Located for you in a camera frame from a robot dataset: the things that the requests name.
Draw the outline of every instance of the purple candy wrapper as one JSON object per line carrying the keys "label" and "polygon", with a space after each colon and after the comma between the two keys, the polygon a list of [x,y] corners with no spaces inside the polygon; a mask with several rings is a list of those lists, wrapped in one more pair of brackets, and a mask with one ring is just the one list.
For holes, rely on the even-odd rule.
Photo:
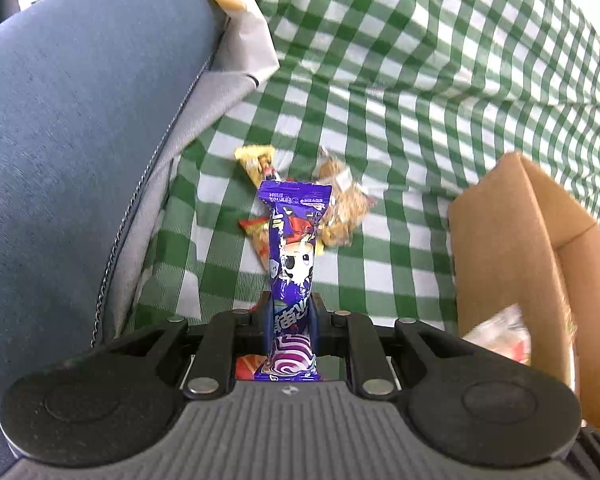
{"label": "purple candy wrapper", "polygon": [[[298,307],[296,318],[299,312],[306,312],[314,273],[315,227],[329,205],[330,195],[331,186],[319,184],[273,180],[260,184],[258,197],[271,212],[269,278],[277,316],[286,312],[286,306]],[[282,329],[283,319],[278,320]],[[281,333],[304,332],[293,324],[296,326],[290,331]]]}
{"label": "purple candy wrapper", "polygon": [[307,298],[293,305],[274,302],[273,335],[305,334],[309,325],[307,302]]}
{"label": "purple candy wrapper", "polygon": [[271,354],[253,375],[256,381],[319,381],[315,355],[307,335],[282,335],[274,339]]}

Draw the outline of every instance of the clear plastic bag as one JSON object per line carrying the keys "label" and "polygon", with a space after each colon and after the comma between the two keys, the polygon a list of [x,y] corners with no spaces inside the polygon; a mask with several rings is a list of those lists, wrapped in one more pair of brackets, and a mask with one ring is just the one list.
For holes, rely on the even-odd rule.
{"label": "clear plastic bag", "polygon": [[327,247],[349,245],[353,231],[375,205],[351,168],[320,147],[317,183],[331,186],[329,207],[318,225],[318,236]]}
{"label": "clear plastic bag", "polygon": [[531,336],[516,304],[483,321],[463,339],[519,363],[530,363]]}

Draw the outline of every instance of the cartoon character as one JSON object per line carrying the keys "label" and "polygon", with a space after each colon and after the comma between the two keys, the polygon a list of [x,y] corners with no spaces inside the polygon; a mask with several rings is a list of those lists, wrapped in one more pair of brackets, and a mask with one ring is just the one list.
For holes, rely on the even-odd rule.
{"label": "cartoon character", "polygon": [[271,163],[271,159],[265,155],[258,157],[258,171],[263,180],[279,180],[280,176]]}
{"label": "cartoon character", "polygon": [[304,286],[307,279],[314,275],[314,246],[311,241],[314,230],[314,216],[307,214],[307,218],[298,218],[295,213],[284,208],[291,225],[292,233],[283,235],[284,243],[280,251],[282,272],[280,277],[287,282]]}

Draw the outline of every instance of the candy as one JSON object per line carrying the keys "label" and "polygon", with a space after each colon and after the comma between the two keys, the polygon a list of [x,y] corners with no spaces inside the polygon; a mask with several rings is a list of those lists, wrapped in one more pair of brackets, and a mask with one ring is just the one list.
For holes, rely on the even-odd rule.
{"label": "candy", "polygon": [[273,304],[273,333],[304,334],[308,329],[309,316],[307,315],[307,300],[301,300],[293,305],[286,305],[281,301]]}
{"label": "candy", "polygon": [[261,364],[266,361],[264,355],[243,355],[235,360],[235,378],[241,381],[253,381]]}
{"label": "candy", "polygon": [[274,339],[269,358],[253,378],[257,381],[319,381],[315,362],[309,336],[285,334]]}
{"label": "candy", "polygon": [[[251,241],[265,272],[269,270],[269,217],[263,216],[253,220],[238,220],[238,224]],[[315,255],[324,254],[324,244],[319,238],[315,241]]]}
{"label": "candy", "polygon": [[270,209],[269,278],[274,306],[306,305],[314,273],[315,226],[331,186],[265,180],[258,196]]}
{"label": "candy", "polygon": [[318,236],[327,247],[349,245],[352,232],[375,201],[353,180],[349,166],[324,148],[320,150],[324,161],[318,170],[318,184],[330,184],[333,192],[318,226]]}
{"label": "candy", "polygon": [[236,148],[234,157],[240,162],[247,172],[255,187],[260,187],[263,180],[280,180],[280,176],[273,167],[273,146],[242,146]]}

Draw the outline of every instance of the yellow snack wrapper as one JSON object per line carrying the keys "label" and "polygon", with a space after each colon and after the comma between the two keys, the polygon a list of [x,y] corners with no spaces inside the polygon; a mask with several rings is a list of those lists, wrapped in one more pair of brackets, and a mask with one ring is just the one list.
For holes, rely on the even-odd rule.
{"label": "yellow snack wrapper", "polygon": [[236,148],[234,157],[247,172],[254,186],[260,187],[263,180],[280,180],[278,172],[273,167],[275,151],[273,146],[253,144]]}
{"label": "yellow snack wrapper", "polygon": [[322,254],[324,254],[324,244],[322,243],[322,240],[320,240],[320,238],[316,238],[315,239],[315,255],[321,256]]}

